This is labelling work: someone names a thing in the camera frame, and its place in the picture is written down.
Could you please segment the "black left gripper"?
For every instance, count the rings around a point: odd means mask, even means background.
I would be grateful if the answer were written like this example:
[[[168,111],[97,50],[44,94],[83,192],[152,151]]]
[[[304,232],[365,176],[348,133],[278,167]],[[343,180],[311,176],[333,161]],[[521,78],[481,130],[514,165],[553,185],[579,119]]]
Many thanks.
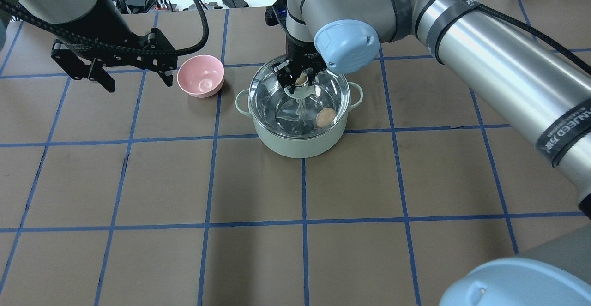
[[[151,28],[143,36],[133,33],[120,12],[110,0],[97,0],[95,5],[80,18],[55,24],[68,31],[58,35],[51,58],[72,79],[86,78],[99,83],[113,93],[116,81],[105,71],[106,67],[132,66],[158,74],[167,87],[173,85],[172,70],[177,68],[177,56],[140,56],[137,52],[124,52],[125,48],[140,51],[164,51],[172,49],[169,39],[160,29]]]

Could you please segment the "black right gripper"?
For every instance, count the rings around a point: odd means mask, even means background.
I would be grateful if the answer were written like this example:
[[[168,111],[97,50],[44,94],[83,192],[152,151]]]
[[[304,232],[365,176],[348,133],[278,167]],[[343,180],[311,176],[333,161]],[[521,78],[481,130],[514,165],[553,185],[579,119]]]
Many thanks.
[[[326,64],[314,43],[301,41],[289,33],[289,18],[287,0],[277,0],[266,8],[266,24],[279,25],[286,35],[285,56],[272,61],[270,68],[279,85],[293,95],[298,87],[315,80],[317,74],[326,69]]]

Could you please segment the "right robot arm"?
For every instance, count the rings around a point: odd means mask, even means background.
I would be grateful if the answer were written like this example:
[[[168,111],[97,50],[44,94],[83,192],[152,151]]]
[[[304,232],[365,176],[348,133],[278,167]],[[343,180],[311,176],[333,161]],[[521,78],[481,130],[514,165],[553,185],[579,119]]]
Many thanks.
[[[277,0],[265,20],[286,34],[271,71],[290,94],[415,36],[574,184],[590,216],[590,66],[544,33],[477,0]]]

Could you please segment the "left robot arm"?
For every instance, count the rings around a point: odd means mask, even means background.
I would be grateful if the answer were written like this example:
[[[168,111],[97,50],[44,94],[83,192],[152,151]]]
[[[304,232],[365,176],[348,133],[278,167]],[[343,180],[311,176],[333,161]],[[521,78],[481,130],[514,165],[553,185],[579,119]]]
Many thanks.
[[[82,43],[64,33],[56,34],[50,56],[74,80],[85,78],[113,93],[116,82],[106,68],[132,66],[157,73],[167,87],[173,84],[176,56],[140,56],[115,49],[160,52],[172,49],[172,45],[160,29],[152,28],[144,36],[133,33],[111,0],[1,0],[4,27],[11,16],[8,5],[23,10],[27,16],[91,39],[91,43]]]

